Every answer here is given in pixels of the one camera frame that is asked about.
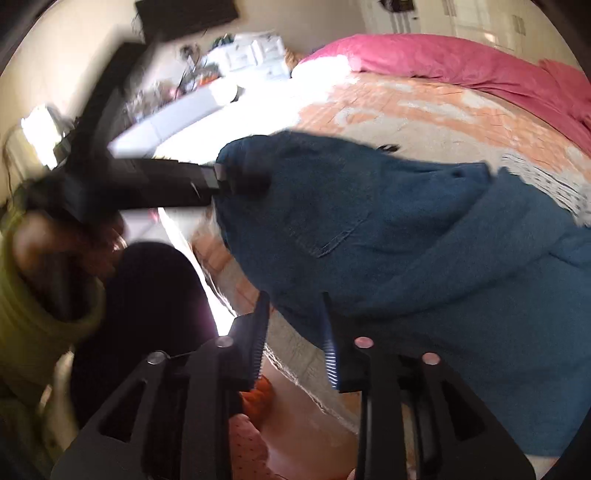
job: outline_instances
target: orange fabric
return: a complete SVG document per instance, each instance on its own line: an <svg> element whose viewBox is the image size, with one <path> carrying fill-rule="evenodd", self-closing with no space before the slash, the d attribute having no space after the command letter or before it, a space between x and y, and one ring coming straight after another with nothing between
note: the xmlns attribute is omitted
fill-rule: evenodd
<svg viewBox="0 0 591 480"><path fill-rule="evenodd" d="M255 428L260 429L271 412L275 390L266 377L261 377L250 392L242 393L244 413Z"/></svg>

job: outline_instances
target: blue cloth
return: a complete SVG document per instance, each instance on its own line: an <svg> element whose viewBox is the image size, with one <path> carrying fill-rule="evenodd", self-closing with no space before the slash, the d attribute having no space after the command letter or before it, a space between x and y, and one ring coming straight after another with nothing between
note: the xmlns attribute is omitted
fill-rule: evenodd
<svg viewBox="0 0 591 480"><path fill-rule="evenodd" d="M394 351L438 352L533 455L559 456L591 407L591 232L483 163L402 160L282 132L227 145L262 199L216 202L246 276L320 345L319 295Z"/></svg>

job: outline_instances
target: black monitor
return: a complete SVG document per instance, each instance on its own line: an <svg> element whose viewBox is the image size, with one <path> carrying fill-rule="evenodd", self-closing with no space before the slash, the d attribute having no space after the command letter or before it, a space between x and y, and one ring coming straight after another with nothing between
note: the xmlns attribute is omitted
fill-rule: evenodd
<svg viewBox="0 0 591 480"><path fill-rule="evenodd" d="M141 0L135 7L147 43L175 40L239 16L233 0Z"/></svg>

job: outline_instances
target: screw head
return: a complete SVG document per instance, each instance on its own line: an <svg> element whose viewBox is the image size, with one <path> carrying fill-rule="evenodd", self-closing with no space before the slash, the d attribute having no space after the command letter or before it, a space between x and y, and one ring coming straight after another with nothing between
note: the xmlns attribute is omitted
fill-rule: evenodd
<svg viewBox="0 0 591 480"><path fill-rule="evenodd" d="M234 345L234 339L229 335L220 337L216 340L216 346L220 348L228 348L232 345Z"/></svg>
<svg viewBox="0 0 591 480"><path fill-rule="evenodd" d="M357 337L355 339L355 345L358 348L371 348L374 346L374 341L369 337Z"/></svg>
<svg viewBox="0 0 591 480"><path fill-rule="evenodd" d="M148 363L150 365L158 365L167 359L168 355L164 352L152 352L148 355Z"/></svg>
<svg viewBox="0 0 591 480"><path fill-rule="evenodd" d="M436 353L429 352L423 355L423 363L427 365L438 365L439 362L441 362L441 357Z"/></svg>

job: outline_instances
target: floor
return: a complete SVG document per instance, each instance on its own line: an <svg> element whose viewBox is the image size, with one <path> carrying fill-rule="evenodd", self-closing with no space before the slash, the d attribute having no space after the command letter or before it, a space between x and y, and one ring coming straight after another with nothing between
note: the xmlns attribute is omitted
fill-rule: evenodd
<svg viewBox="0 0 591 480"><path fill-rule="evenodd" d="M276 399L261 434L269 467L287 480L347 478L357 460L357 437L265 359L263 374Z"/></svg>

